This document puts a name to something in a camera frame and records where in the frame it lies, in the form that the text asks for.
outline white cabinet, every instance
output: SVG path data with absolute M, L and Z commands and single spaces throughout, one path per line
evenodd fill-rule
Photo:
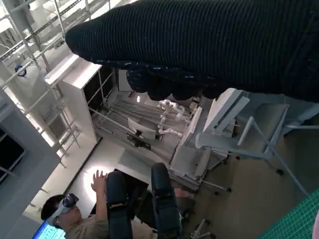
M 92 111 L 98 110 L 111 92 L 112 70 L 80 59 L 73 70 L 58 83 L 71 117 L 82 133 L 97 141 Z

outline hand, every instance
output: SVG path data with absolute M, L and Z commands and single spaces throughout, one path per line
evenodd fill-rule
M 103 171 L 99 174 L 99 170 L 96 170 L 96 173 L 93 174 L 93 183 L 91 183 L 91 187 L 94 192 L 105 192 L 106 186 L 106 175 L 103 175 Z

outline vr headset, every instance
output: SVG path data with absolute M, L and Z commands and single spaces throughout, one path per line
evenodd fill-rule
M 47 219 L 47 223 L 53 226 L 53 221 L 56 217 L 61 214 L 67 213 L 71 208 L 73 208 L 76 203 L 79 201 L 79 198 L 75 196 L 73 193 L 66 195 L 59 203 L 58 209 L 52 214 L 49 219 Z

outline dark hair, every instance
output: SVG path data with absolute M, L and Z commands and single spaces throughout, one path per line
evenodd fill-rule
M 41 219 L 47 220 L 49 219 L 53 213 L 58 209 L 59 203 L 64 198 L 62 194 L 55 195 L 53 197 L 50 197 L 48 200 L 46 200 L 45 204 L 43 205 L 43 208 L 41 210 Z

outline green cutting mat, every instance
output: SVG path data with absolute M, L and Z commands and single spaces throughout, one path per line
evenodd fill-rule
M 319 210 L 319 189 L 306 197 L 259 239 L 311 239 Z

